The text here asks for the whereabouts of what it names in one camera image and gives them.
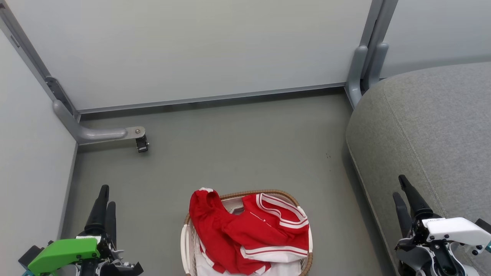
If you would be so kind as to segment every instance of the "white partition panel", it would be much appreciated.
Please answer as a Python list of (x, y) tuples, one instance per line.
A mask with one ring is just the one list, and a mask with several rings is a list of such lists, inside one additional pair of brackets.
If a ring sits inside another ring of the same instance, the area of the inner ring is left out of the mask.
[(78, 110), (343, 83), (371, 0), (7, 0)]
[(17, 260), (58, 237), (76, 143), (1, 30), (0, 52), (0, 267), (19, 276)]
[(381, 77), (491, 60), (490, 0), (399, 0)]

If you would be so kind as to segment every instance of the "floor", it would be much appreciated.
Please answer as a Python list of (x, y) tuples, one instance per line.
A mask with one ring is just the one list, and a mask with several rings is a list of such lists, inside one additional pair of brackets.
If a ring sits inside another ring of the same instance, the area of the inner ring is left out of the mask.
[(144, 275), (183, 275), (179, 237), (189, 198), (280, 189), (309, 216), (310, 276), (392, 276), (393, 269), (345, 144), (352, 109), (341, 89), (160, 107), (86, 117), (93, 128), (144, 126), (133, 142), (81, 148), (63, 237), (84, 227), (103, 184), (117, 204), (118, 248)]

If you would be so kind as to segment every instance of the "green robot part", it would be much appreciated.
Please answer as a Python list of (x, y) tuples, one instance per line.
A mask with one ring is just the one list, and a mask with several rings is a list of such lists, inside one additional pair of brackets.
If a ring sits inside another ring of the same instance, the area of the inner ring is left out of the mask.
[(27, 268), (35, 276), (41, 276), (44, 273), (52, 274), (55, 270), (80, 259), (99, 256), (95, 238), (58, 240), (41, 251)]

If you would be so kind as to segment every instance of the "gray fabric upholstery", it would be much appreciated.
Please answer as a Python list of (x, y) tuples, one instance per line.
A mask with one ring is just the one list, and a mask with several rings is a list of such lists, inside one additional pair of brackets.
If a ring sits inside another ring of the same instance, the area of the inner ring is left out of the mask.
[[(491, 223), (491, 62), (381, 81), (358, 103), (346, 138), (394, 266), (399, 174), (435, 213)], [(458, 257), (491, 276), (491, 254), (460, 250)]]

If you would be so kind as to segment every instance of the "laundry basket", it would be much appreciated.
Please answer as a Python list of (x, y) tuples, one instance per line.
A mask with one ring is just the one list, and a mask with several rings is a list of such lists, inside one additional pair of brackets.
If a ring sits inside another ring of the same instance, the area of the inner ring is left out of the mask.
[[(240, 210), (243, 208), (242, 197), (256, 193), (269, 194), (271, 196), (290, 202), (295, 206), (299, 206), (299, 203), (296, 199), (294, 199), (290, 194), (280, 190), (257, 190), (242, 193), (230, 193), (220, 196), (220, 199), (227, 211), (233, 213), (234, 210)], [(310, 249), (308, 257), (300, 260), (301, 273), (299, 276), (306, 276), (308, 271), (310, 270), (310, 266), (312, 265), (313, 254), (311, 237), (312, 235), (310, 234)], [(197, 239), (198, 235), (188, 214), (186, 219), (184, 220), (184, 227), (181, 231), (181, 258), (186, 276), (199, 276), (196, 272), (196, 259), (194, 257), (195, 253), (199, 253), (199, 251), (197, 251), (199, 250), (199, 248), (195, 246), (195, 242), (197, 241)]]

